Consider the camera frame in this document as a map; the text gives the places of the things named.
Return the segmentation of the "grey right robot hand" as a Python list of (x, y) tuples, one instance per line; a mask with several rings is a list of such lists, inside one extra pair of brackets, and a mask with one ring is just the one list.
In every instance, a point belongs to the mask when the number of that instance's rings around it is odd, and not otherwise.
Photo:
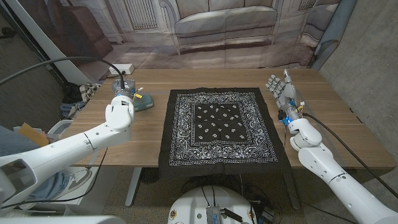
[(284, 69), (284, 80), (275, 75), (271, 75), (266, 84), (266, 88), (272, 93), (278, 107), (278, 120), (288, 125), (293, 120), (299, 119), (298, 101), (295, 87), (289, 71)]

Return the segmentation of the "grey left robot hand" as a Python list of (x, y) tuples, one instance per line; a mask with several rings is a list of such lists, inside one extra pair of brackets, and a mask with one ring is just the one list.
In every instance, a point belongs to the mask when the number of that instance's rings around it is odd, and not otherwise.
[(133, 98), (136, 92), (135, 80), (125, 79), (123, 82), (120, 79), (113, 81), (112, 90), (115, 96), (127, 96)]

